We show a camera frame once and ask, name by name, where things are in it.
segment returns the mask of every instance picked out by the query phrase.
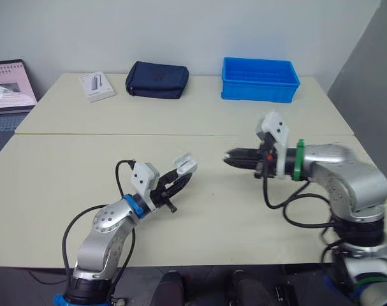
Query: laptop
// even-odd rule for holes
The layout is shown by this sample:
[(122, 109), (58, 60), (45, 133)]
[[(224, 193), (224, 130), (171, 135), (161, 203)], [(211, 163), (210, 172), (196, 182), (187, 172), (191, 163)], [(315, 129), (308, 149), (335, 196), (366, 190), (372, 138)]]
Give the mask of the laptop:
[(0, 151), (37, 104), (23, 60), (0, 62)]

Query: blue joint ring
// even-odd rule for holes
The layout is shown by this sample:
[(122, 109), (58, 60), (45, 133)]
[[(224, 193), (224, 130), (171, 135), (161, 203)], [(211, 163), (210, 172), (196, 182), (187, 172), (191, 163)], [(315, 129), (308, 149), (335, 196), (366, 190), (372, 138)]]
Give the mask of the blue joint ring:
[(134, 210), (134, 213), (138, 216), (138, 218), (143, 219), (145, 217), (143, 208), (136, 203), (136, 201), (130, 194), (126, 194), (124, 196), (124, 199), (128, 202), (129, 206)]

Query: black shoe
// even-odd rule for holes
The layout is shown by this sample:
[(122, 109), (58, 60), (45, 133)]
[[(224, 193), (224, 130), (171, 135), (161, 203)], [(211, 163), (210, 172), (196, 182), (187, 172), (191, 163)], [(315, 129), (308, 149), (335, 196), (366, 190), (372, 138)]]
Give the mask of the black shoe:
[(183, 306), (184, 292), (182, 276), (176, 271), (168, 272), (157, 285), (150, 306)]
[(274, 306), (274, 300), (263, 283), (241, 270), (233, 274), (234, 299), (231, 305), (236, 306)]

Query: laptop keyboard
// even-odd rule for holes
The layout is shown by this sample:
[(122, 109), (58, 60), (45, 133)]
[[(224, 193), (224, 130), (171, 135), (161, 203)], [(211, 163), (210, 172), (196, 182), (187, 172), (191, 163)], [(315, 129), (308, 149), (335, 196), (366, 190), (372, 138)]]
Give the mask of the laptop keyboard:
[(11, 116), (0, 116), (0, 132), (14, 131), (17, 126), (25, 119), (24, 115), (11, 115)]

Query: white box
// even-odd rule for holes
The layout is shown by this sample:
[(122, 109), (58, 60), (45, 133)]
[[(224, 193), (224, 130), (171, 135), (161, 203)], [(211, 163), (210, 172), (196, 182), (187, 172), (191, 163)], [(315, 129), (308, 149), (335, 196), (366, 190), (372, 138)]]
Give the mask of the white box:
[(90, 102), (95, 102), (115, 95), (110, 82), (101, 71), (83, 75), (80, 79), (84, 93)]

